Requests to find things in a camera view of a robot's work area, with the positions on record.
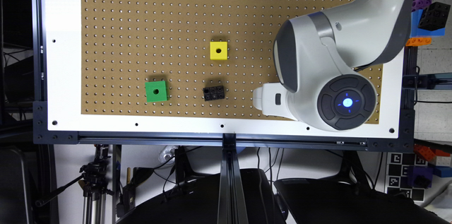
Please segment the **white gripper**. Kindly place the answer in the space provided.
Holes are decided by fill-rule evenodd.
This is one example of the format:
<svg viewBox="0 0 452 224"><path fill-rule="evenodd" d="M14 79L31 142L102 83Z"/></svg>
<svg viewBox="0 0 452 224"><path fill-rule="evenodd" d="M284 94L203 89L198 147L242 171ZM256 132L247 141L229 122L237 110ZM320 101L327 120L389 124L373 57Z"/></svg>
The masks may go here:
<svg viewBox="0 0 452 224"><path fill-rule="evenodd" d="M266 116L296 120L287 106L289 94L281 83L265 83L253 91L253 106Z"/></svg>

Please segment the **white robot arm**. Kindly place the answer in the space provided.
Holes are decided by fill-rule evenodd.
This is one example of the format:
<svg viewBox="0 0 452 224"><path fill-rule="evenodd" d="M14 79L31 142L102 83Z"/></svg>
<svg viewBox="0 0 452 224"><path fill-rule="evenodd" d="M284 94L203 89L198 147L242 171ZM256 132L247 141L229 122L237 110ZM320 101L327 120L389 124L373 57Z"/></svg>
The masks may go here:
<svg viewBox="0 0 452 224"><path fill-rule="evenodd" d="M358 69L394 59L410 36L413 0L354 0L292 18L273 43L278 82L254 91L254 107L324 131L365 123L377 94Z"/></svg>

